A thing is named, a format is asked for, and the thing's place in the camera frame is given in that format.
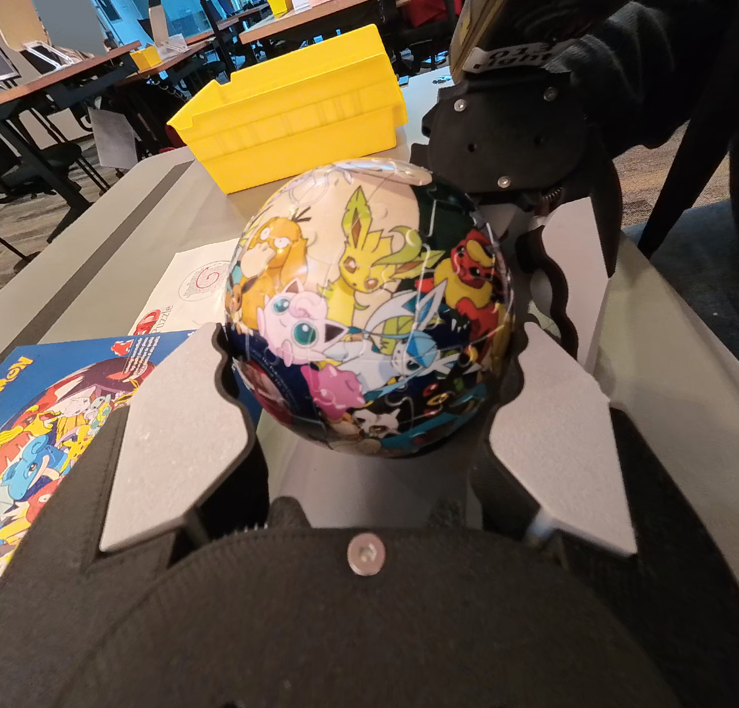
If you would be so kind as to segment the large yellow plastic bin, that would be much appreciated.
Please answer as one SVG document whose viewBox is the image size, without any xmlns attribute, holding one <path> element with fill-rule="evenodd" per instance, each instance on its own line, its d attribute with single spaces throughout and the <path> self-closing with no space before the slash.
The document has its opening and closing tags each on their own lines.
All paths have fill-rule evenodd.
<svg viewBox="0 0 739 708">
<path fill-rule="evenodd" d="M 394 149 L 406 104 L 375 24 L 209 82 L 169 121 L 230 195 Z"/>
</svg>

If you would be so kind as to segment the white hanging paper sheet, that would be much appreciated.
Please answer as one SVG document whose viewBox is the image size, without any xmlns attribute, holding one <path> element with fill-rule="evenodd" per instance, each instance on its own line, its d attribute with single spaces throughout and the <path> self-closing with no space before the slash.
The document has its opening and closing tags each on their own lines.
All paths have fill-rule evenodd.
<svg viewBox="0 0 739 708">
<path fill-rule="evenodd" d="M 118 112 L 88 108 L 100 165 L 128 171 L 138 162 L 134 130 Z"/>
</svg>

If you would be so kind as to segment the brown office desk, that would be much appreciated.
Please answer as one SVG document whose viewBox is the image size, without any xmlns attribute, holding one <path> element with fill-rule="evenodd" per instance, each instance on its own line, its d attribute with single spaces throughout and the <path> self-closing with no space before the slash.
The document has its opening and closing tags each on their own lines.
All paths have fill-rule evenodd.
<svg viewBox="0 0 739 708">
<path fill-rule="evenodd" d="M 239 39 L 244 44 L 257 42 L 263 38 L 268 38 L 292 28 L 318 21 L 340 11 L 345 11 L 348 8 L 353 8 L 371 1 L 374 0 L 330 0 L 315 7 L 301 8 L 299 10 L 293 9 L 282 14 L 282 16 L 268 18 L 256 23 L 249 29 L 244 30 L 239 35 Z"/>
<path fill-rule="evenodd" d="M 131 54 L 142 47 L 140 41 L 110 50 L 103 57 L 90 57 L 61 70 L 1 91 L 2 139 L 10 130 L 9 121 L 38 104 L 50 102 L 53 112 L 102 95 L 118 82 L 138 71 Z"/>
</svg>

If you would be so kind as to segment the white instruction sheet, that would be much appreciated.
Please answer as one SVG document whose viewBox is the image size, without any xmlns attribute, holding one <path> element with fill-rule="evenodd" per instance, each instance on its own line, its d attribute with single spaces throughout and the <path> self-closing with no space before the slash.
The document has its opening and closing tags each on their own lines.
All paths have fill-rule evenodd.
<svg viewBox="0 0 739 708">
<path fill-rule="evenodd" d="M 221 322 L 224 290 L 238 238 L 174 255 L 129 335 L 197 330 Z"/>
</svg>

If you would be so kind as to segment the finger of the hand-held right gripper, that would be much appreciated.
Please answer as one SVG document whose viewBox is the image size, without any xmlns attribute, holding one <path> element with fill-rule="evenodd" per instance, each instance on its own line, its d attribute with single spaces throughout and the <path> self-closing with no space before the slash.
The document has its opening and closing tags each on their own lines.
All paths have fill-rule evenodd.
<svg viewBox="0 0 739 708">
<path fill-rule="evenodd" d="M 515 242 L 535 315 L 583 368 L 594 368 L 610 275 L 592 197 L 534 217 Z"/>
</svg>

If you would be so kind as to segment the person's right forearm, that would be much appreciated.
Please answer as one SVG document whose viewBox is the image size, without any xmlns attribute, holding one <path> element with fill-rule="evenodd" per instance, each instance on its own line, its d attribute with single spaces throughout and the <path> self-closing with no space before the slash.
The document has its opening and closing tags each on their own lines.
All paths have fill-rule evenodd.
<svg viewBox="0 0 739 708">
<path fill-rule="evenodd" d="M 546 68 L 570 75 L 612 159 L 657 148 L 689 120 L 736 8 L 737 0 L 633 0 Z"/>
</svg>

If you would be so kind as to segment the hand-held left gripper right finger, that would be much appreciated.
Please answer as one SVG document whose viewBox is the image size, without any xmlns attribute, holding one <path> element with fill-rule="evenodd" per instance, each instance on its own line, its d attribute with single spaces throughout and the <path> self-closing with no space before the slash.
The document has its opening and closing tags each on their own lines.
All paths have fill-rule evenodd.
<svg viewBox="0 0 739 708">
<path fill-rule="evenodd" d="M 637 543 L 615 443 L 609 400 L 595 378 L 535 322 L 517 361 L 523 385 L 495 415 L 495 457 L 538 508 L 525 540 L 557 531 L 617 555 Z"/>
</svg>

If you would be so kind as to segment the black furniture leg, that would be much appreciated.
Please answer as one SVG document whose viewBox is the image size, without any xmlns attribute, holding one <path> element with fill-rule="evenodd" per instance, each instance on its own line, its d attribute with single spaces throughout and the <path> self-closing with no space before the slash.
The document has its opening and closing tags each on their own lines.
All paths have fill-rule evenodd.
<svg viewBox="0 0 739 708">
<path fill-rule="evenodd" d="M 651 259 L 684 211 L 692 208 L 737 133 L 737 54 L 719 62 L 707 82 L 638 243 Z"/>
</svg>

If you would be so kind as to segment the blue puzzle box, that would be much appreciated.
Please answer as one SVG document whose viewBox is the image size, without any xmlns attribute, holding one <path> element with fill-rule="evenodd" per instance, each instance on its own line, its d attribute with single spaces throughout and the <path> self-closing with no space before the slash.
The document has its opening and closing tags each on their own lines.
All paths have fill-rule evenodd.
<svg viewBox="0 0 739 708">
<path fill-rule="evenodd" d="M 2 572 L 105 424 L 121 416 L 125 429 L 137 391 L 194 331 L 21 346 L 2 362 Z M 235 384 L 254 422 L 256 402 Z M 103 452 L 113 479 L 121 442 Z"/>
</svg>

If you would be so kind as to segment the colourful puzzle ball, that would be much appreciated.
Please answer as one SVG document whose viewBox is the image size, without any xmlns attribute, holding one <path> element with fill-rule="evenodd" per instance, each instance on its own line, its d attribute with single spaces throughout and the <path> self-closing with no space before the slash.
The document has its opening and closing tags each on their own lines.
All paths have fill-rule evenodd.
<svg viewBox="0 0 739 708">
<path fill-rule="evenodd" d="M 225 287 L 235 369 L 265 415 L 337 452 L 420 454 L 494 396 L 514 302 L 473 200 L 391 159 L 318 167 L 247 224 Z"/>
</svg>

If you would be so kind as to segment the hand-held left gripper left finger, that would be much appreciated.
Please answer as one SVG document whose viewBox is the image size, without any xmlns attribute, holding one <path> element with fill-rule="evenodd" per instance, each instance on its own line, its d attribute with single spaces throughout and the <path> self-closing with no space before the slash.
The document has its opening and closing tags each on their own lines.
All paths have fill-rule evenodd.
<svg viewBox="0 0 739 708">
<path fill-rule="evenodd" d="M 122 552 L 178 528 L 206 542 L 196 510 L 256 440 L 223 325 L 210 322 L 190 334 L 127 410 L 100 551 Z"/>
</svg>

